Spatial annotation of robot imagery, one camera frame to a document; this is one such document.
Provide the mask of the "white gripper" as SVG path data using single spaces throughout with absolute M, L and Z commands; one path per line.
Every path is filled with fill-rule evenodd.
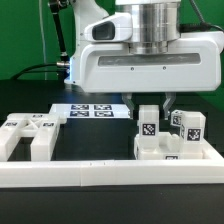
M 70 65 L 70 80 L 89 93 L 123 93 L 133 118 L 131 93 L 166 92 L 164 119 L 174 92 L 213 91 L 221 83 L 222 33 L 184 33 L 163 54 L 133 55 L 126 43 L 89 44 Z

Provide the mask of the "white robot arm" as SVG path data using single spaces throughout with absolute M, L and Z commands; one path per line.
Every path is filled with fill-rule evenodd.
M 134 93 L 164 92 L 164 115 L 178 92 L 221 83 L 224 32 L 179 23 L 181 0 L 115 0 L 110 15 L 96 0 L 72 4 L 76 51 L 66 82 L 87 93 L 120 93 L 134 119 Z

